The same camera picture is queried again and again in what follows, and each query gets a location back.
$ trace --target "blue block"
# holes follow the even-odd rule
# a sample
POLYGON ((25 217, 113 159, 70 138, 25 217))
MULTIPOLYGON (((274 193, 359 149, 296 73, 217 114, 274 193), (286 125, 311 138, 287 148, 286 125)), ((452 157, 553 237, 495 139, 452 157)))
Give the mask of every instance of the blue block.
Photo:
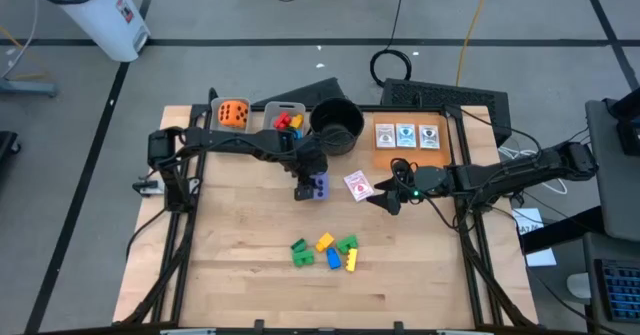
POLYGON ((342 266, 340 263, 340 257, 334 248, 327 249, 327 261, 329 262, 329 267, 331 269, 337 269, 342 266))

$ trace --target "orange die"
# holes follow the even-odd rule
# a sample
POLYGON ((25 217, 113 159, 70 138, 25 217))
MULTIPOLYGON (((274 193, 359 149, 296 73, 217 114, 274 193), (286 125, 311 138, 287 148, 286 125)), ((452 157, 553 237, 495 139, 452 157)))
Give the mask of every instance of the orange die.
POLYGON ((244 129, 247 126, 249 107, 238 100, 225 101, 218 109, 220 125, 244 129))

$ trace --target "paper sheet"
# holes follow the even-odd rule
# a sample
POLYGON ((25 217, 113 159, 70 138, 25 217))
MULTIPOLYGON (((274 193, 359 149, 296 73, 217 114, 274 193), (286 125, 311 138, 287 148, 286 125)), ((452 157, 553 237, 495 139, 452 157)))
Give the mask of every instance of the paper sheet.
MULTIPOLYGON (((538 211, 538 209, 535 209, 535 208, 513 209, 513 217, 516 219, 516 222, 518 223, 518 232, 520 232, 520 235, 523 235, 528 233, 529 231, 533 231, 538 228, 544 227, 543 224, 536 222, 536 221, 541 222, 542 218, 540 217, 540 212, 538 211), (522 215, 528 218, 531 218, 531 220, 535 220, 535 221, 531 221, 518 213, 521 213, 522 215)), ((553 256, 553 250, 551 249, 541 250, 541 251, 534 252, 527 255, 527 262, 529 263, 530 267, 557 265, 556 258, 555 256, 553 256)))

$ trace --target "green lego brick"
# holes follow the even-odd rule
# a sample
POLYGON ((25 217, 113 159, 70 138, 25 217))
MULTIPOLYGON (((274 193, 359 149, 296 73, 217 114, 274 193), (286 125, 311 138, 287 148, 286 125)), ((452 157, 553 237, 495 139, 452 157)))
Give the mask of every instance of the green lego brick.
POLYGON ((298 253, 293 253, 293 263, 297 267, 313 264, 313 251, 305 250, 298 253))
POLYGON ((307 249, 307 241, 305 239, 300 239, 296 241, 293 245, 291 245, 291 250, 293 252, 301 252, 307 249))
POLYGON ((358 248, 358 239, 356 239, 355 235, 349 235, 346 238, 338 241, 338 243, 336 243, 336 247, 342 254, 346 255, 347 253, 349 253, 349 249, 358 248))

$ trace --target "wooden table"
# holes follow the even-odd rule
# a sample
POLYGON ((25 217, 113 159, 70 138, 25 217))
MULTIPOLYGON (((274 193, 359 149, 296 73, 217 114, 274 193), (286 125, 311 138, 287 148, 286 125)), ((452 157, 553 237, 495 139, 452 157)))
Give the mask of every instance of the wooden table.
MULTIPOLYGON (((489 119, 485 107, 465 109, 489 119)), ((161 128, 186 127, 189 112, 189 106, 166 107, 161 128)), ((261 124, 262 114, 254 116, 253 123, 261 124)), ((255 319, 264 319, 270 328, 391 328, 394 321, 409 329, 473 328, 458 234, 426 202, 404 205, 399 216, 390 216, 367 202, 356 203, 345 186, 343 177, 359 169, 372 184, 390 177, 371 165, 372 136, 367 134, 372 116, 365 113, 365 129, 353 151, 329 158, 329 201, 293 201, 296 181, 278 164, 207 155, 181 326, 252 327, 255 319), (329 270, 326 256, 317 253, 315 265, 293 266, 289 246, 301 237, 313 246, 327 231, 336 239, 357 235, 355 273, 329 270)), ((491 128, 469 116, 464 123, 473 163, 497 162, 491 128)), ((450 221, 453 200, 435 203, 450 221)), ((137 226, 162 206, 161 196, 143 199, 137 226)), ((496 206, 511 210, 506 200, 496 206)), ((494 211, 484 221, 496 279, 537 321, 513 220, 494 211)), ((114 320, 126 317, 155 282, 168 223, 167 215, 134 243, 114 320)), ((477 278, 484 319, 490 323, 486 289, 477 278)), ((173 290, 172 282, 163 319, 168 319, 173 290)))

